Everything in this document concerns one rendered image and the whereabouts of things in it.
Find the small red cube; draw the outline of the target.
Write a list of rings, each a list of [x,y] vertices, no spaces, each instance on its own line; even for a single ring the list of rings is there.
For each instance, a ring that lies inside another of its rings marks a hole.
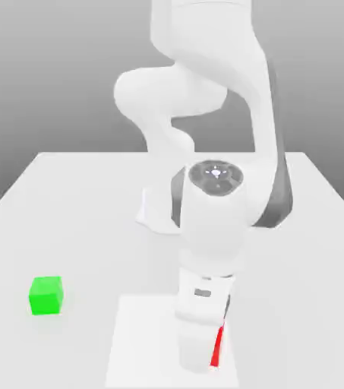
[[[224,325],[222,325],[219,328],[218,333],[216,335],[216,341],[214,344],[213,353],[210,361],[210,366],[213,368],[219,367],[219,358],[220,358],[221,348],[222,348],[223,331],[224,331]]]

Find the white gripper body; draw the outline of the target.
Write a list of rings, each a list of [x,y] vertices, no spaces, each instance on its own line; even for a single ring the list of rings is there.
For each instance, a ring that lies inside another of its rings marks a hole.
[[[224,324],[225,312],[194,315],[176,308],[175,318],[180,366],[193,373],[207,373],[219,329]]]

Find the small green cube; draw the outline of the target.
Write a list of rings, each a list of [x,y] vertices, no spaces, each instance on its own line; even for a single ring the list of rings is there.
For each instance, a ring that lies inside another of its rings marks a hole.
[[[57,315],[64,299],[62,278],[35,277],[29,290],[29,303],[33,315]]]

